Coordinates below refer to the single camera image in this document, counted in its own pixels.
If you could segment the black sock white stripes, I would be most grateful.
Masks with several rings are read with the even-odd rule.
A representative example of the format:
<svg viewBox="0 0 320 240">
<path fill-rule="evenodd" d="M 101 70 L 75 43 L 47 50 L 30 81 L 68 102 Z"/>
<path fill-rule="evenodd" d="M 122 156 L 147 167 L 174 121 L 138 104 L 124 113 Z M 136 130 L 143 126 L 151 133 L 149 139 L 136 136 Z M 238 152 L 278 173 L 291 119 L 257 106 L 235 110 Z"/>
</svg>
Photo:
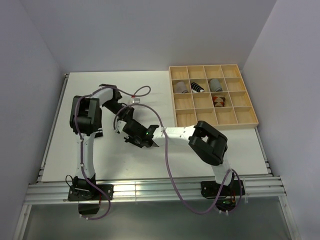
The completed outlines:
<svg viewBox="0 0 320 240">
<path fill-rule="evenodd" d="M 103 137 L 103 128 L 102 128 L 102 120 L 100 119 L 96 125 L 95 138 Z"/>
</svg>

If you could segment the beige orange argyle sock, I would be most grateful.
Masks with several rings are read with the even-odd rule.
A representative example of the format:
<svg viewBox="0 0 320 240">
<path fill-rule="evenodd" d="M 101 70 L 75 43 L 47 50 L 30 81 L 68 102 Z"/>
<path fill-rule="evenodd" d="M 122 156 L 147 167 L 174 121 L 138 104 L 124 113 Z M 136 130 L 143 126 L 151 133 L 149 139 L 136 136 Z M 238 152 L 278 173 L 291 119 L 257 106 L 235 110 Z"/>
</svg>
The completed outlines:
<svg viewBox="0 0 320 240">
<path fill-rule="evenodd" d="M 222 95 L 214 95 L 212 101 L 215 108 L 222 108 L 225 106 L 226 98 Z"/>
</svg>

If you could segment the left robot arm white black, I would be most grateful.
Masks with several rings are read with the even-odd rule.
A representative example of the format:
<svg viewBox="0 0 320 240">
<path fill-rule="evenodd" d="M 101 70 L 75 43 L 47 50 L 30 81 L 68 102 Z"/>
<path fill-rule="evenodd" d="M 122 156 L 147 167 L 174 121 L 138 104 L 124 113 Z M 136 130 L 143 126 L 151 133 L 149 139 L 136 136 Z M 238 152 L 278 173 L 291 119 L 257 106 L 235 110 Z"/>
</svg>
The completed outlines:
<svg viewBox="0 0 320 240">
<path fill-rule="evenodd" d="M 94 141 L 96 134 L 102 132 L 102 106 L 111 107 L 111 112 L 116 114 L 122 105 L 118 100 L 124 93 L 136 97 L 137 92 L 130 94 L 120 90 L 115 85 L 102 84 L 94 92 L 79 96 L 72 100 L 69 125 L 78 136 L 78 163 L 75 177 L 72 180 L 74 187 L 79 188 L 79 194 L 86 200 L 96 197 L 98 188 L 94 168 Z"/>
</svg>

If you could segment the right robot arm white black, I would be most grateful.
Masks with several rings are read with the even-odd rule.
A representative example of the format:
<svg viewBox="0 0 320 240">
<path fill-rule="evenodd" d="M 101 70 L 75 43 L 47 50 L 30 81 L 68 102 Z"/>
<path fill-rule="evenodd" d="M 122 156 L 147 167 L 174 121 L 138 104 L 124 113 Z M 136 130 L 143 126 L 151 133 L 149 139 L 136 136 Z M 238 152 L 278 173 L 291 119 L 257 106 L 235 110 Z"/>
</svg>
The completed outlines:
<svg viewBox="0 0 320 240">
<path fill-rule="evenodd" d="M 197 156 L 212 167 L 216 189 L 222 195 L 229 194 L 233 188 L 233 175 L 227 173 L 230 165 L 225 160 L 228 149 L 227 137 L 206 121 L 187 127 L 144 127 L 135 120 L 125 123 L 118 120 L 116 130 L 127 135 L 126 142 L 139 148 L 162 147 L 165 145 L 189 146 Z"/>
</svg>

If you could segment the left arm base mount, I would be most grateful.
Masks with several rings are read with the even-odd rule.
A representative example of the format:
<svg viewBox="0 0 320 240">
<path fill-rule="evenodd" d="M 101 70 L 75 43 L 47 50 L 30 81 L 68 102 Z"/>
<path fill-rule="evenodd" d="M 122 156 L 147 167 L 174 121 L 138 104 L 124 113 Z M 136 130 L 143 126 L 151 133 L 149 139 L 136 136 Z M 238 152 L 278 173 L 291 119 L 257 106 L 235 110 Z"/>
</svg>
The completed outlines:
<svg viewBox="0 0 320 240">
<path fill-rule="evenodd" d="M 67 201 L 78 202 L 79 214 L 86 217 L 96 215 L 102 201 L 112 200 L 114 193 L 113 184 L 97 184 L 95 175 L 89 181 L 91 183 L 77 176 L 73 178 L 71 175 L 66 175 L 65 177 L 65 183 L 69 187 Z"/>
</svg>

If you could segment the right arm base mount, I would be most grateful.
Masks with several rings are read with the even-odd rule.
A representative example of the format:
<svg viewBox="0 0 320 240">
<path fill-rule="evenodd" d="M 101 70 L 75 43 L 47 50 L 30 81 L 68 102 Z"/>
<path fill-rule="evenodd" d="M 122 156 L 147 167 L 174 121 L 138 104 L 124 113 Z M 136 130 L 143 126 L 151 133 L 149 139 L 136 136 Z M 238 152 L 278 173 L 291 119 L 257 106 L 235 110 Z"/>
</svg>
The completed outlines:
<svg viewBox="0 0 320 240">
<path fill-rule="evenodd" d="M 202 197 L 214 200 L 220 188 L 220 185 L 215 181 L 201 181 L 201 195 Z M 219 198 L 215 204 L 215 207 L 222 212 L 231 211 L 237 205 L 236 197 L 243 197 L 246 194 L 245 187 L 243 181 L 240 180 L 240 183 L 234 183 L 234 180 L 226 186 L 222 186 L 222 190 L 220 192 Z"/>
</svg>

